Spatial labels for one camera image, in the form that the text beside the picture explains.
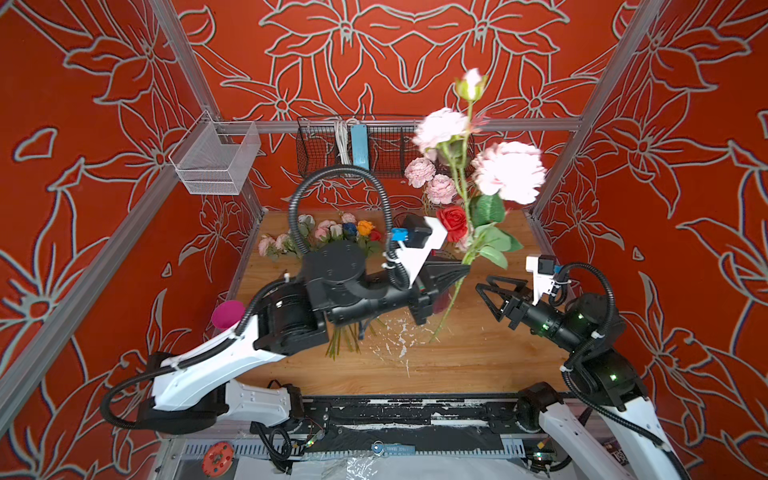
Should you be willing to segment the large pink peony stem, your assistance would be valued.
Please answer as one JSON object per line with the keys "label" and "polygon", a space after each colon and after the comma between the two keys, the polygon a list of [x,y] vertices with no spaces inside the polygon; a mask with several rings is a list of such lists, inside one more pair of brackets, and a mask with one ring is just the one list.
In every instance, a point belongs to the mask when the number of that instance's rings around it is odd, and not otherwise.
{"label": "large pink peony stem", "polygon": [[414,143],[420,151],[417,158],[431,160],[438,173],[455,183],[457,195],[451,204],[428,203],[437,208],[436,215],[451,205],[465,210],[467,236],[459,243],[446,240],[463,252],[461,263],[471,265],[482,257],[506,269],[506,254],[522,249],[519,240],[500,228],[507,216],[506,204],[528,205],[536,200],[547,169],[537,147],[518,141],[494,143],[476,154],[470,152],[470,138],[484,121],[474,107],[487,83],[488,77],[477,68],[456,79],[455,91],[466,103],[466,110],[444,107],[430,113],[417,124]]}

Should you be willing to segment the purple ribbed glass vase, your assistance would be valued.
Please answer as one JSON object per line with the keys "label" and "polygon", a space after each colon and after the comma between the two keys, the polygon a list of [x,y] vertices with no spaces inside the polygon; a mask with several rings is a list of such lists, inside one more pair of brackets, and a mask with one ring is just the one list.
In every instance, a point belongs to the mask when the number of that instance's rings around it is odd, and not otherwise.
{"label": "purple ribbed glass vase", "polygon": [[440,293],[437,296],[436,300],[433,303],[434,315],[439,315],[448,309],[448,307],[451,304],[451,301],[453,300],[454,293],[455,293],[455,288],[450,287],[449,289],[445,290],[444,292]]}

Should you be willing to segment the red rose stem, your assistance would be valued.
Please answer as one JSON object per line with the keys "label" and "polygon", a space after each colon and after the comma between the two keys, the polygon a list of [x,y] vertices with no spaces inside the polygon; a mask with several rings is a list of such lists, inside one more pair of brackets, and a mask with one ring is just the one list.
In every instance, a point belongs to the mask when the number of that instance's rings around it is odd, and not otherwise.
{"label": "red rose stem", "polygon": [[446,240],[459,243],[469,232],[467,214],[458,205],[451,205],[437,211],[437,218],[447,231]]}

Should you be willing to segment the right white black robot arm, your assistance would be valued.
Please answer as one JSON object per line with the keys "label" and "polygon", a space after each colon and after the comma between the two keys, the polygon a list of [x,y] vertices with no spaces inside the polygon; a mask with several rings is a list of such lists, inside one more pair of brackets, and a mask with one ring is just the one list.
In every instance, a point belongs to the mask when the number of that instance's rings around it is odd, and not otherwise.
{"label": "right white black robot arm", "polygon": [[532,283],[490,276],[475,290],[494,319],[526,326],[568,356],[559,370],[568,390],[607,423],[640,479],[687,479],[631,362],[614,348],[626,323],[614,290],[596,267],[533,257]]}

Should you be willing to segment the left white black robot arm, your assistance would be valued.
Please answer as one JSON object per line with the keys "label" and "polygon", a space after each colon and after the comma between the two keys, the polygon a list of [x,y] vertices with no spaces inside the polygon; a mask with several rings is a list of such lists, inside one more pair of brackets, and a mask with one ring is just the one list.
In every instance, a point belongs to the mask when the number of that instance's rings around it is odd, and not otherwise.
{"label": "left white black robot arm", "polygon": [[345,328],[364,336],[376,319],[395,310],[407,309],[420,325],[433,315],[437,300],[470,270],[439,256],[447,231],[438,219],[409,215],[395,227],[388,196],[380,191],[385,222],[380,271],[367,272],[366,254],[355,241],[310,247],[299,228],[300,201],[311,186],[339,176],[372,179],[362,167],[326,167],[310,174],[290,199],[299,273],[262,287],[234,326],[202,345],[180,355],[154,354],[144,372],[105,394],[100,413],[106,422],[170,435],[199,432],[220,419],[279,426],[302,417],[298,388],[248,387],[239,382],[242,374],[327,344]]}

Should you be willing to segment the pink double rose stem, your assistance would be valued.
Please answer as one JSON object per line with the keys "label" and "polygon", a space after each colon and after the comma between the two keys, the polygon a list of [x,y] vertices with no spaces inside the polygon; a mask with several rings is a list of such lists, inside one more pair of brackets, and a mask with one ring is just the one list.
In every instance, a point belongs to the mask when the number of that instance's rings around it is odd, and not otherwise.
{"label": "pink double rose stem", "polygon": [[412,160],[404,175],[411,187],[423,189],[427,201],[433,205],[449,205],[457,195],[453,179],[438,173],[436,165],[425,157]]}

